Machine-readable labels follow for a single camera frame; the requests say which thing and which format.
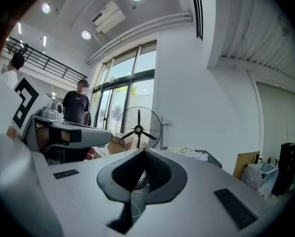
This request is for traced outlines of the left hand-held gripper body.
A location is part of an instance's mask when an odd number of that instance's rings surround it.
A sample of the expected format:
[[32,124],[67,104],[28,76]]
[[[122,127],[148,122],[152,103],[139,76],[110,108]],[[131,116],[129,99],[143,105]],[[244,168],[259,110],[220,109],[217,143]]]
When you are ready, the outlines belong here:
[[11,126],[20,139],[32,152],[40,152],[47,158],[59,158],[63,150],[51,148],[48,145],[39,145],[39,135],[43,129],[48,129],[49,123],[63,121],[64,119],[44,118],[40,115],[43,107],[51,107],[54,102],[48,97],[28,75],[23,75],[15,85],[14,91],[22,99]]

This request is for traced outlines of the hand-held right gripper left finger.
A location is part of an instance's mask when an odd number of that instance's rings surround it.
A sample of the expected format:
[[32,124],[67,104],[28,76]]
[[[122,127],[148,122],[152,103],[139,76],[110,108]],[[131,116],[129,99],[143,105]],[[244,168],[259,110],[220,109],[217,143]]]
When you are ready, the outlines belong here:
[[64,237],[139,237],[133,231],[121,234],[107,226],[119,219],[123,203],[109,200],[96,180],[102,168],[132,152],[57,165],[48,165],[41,153],[32,153],[42,189]]

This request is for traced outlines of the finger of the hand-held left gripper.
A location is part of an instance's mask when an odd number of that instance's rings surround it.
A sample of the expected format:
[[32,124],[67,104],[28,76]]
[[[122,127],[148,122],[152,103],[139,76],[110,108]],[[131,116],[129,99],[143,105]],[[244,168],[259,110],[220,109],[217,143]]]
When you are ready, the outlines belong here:
[[110,131],[67,121],[52,122],[49,123],[49,127],[60,131],[66,131],[70,134],[69,142],[51,144],[51,146],[62,148],[91,148],[108,144],[113,138],[113,134]]

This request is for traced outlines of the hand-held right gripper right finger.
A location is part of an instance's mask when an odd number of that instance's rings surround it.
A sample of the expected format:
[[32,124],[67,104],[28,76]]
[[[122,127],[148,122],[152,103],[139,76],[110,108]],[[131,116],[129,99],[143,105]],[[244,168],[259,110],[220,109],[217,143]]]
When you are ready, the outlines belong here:
[[[278,217],[289,195],[262,198],[223,169],[203,162],[156,150],[179,163],[188,175],[184,189],[171,202],[147,205],[127,232],[127,237],[251,237]],[[214,194],[230,190],[256,217],[239,230]]]

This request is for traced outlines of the white textured cloth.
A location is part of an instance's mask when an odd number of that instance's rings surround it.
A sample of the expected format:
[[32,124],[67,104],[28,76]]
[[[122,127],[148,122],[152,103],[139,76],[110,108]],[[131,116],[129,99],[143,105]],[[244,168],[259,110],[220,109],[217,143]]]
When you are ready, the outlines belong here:
[[186,150],[186,151],[180,151],[178,153],[179,155],[188,157],[188,158],[193,158],[201,161],[208,161],[209,154],[208,153],[203,153],[203,152],[196,152],[193,150]]

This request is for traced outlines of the large plain cardboard box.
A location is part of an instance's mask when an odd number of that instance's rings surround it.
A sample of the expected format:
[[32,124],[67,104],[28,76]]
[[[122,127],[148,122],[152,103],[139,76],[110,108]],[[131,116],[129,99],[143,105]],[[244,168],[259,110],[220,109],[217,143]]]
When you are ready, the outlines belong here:
[[136,140],[133,136],[125,138],[124,140],[119,140],[118,137],[113,136],[111,142],[107,145],[107,149],[110,155],[136,149]]

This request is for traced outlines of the beige cloth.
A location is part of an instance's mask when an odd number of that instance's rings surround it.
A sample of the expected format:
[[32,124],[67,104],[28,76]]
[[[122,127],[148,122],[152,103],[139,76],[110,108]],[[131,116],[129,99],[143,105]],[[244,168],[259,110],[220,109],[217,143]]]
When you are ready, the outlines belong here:
[[183,155],[188,151],[188,149],[187,148],[167,147],[165,149],[165,151],[171,152],[173,154]]

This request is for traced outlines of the black metal railing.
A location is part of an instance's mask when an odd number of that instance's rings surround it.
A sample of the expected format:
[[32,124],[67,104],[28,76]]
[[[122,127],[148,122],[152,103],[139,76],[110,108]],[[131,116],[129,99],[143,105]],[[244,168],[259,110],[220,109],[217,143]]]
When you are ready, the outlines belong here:
[[74,84],[77,84],[78,81],[82,79],[87,79],[86,75],[58,62],[13,37],[6,40],[2,51],[10,55],[20,52],[25,58],[25,63]]

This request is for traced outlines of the black standing fan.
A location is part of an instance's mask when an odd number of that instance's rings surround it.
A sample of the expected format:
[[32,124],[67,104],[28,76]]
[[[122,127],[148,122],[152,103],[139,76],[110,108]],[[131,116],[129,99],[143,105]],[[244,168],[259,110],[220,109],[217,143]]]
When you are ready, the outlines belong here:
[[136,149],[156,147],[161,131],[161,121],[156,113],[142,106],[126,109],[120,114],[115,126],[115,136],[119,140],[133,136]]

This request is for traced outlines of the brown wooden board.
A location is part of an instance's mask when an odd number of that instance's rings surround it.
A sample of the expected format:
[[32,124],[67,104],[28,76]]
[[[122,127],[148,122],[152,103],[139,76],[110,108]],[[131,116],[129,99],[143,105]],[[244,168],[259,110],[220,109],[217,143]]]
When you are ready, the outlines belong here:
[[259,157],[260,151],[238,154],[233,176],[241,180],[246,166],[248,164],[257,164]]

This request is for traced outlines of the clear plastic storage bag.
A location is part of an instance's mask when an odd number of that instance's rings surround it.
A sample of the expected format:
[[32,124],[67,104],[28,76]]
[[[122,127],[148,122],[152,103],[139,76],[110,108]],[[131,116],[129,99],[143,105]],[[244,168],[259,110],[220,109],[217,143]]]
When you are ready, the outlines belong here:
[[272,192],[279,174],[279,168],[269,163],[259,162],[248,164],[243,172],[241,181],[259,195],[267,199]]

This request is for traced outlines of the grey roller door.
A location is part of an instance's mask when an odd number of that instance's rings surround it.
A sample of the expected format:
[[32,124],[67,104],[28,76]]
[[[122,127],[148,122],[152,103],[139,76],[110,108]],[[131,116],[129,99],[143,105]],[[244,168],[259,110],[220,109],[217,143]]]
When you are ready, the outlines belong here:
[[257,84],[263,113],[263,149],[265,160],[278,159],[281,145],[295,143],[295,93]]

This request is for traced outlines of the ceiling air conditioner unit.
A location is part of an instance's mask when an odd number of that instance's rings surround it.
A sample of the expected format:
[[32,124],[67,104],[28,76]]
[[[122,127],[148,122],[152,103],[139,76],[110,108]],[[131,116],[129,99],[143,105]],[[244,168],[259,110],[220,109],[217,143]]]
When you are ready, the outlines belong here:
[[126,17],[120,7],[114,1],[110,1],[91,19],[91,23],[95,25],[97,33],[106,34],[125,19]]

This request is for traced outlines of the white ceiling pipes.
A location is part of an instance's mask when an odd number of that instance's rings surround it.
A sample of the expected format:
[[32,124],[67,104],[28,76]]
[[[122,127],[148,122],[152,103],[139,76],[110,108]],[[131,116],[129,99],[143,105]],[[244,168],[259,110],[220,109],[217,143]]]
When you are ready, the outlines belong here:
[[120,35],[117,35],[114,39],[107,42],[90,58],[88,58],[86,63],[89,65],[93,64],[96,60],[100,59],[101,56],[112,52],[112,50],[120,44],[130,43],[134,40],[155,33],[163,28],[171,28],[175,25],[181,25],[185,23],[193,23],[193,16],[190,12],[175,13],[144,22],[123,32]]

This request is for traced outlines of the black ceiling vent strip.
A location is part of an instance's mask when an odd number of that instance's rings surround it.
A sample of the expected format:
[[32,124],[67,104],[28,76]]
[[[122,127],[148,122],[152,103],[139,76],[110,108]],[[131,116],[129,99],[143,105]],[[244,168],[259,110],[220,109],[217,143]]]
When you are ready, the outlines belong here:
[[202,0],[193,0],[194,21],[196,23],[196,37],[203,40],[203,6]]

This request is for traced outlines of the glass door with dark frame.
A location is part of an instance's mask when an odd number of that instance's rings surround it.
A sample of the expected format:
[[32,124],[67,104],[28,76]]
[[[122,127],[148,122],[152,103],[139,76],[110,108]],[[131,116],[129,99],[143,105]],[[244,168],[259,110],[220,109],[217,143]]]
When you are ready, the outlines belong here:
[[90,101],[91,126],[113,134],[137,124],[134,107],[152,108],[157,42],[138,45],[103,63]]

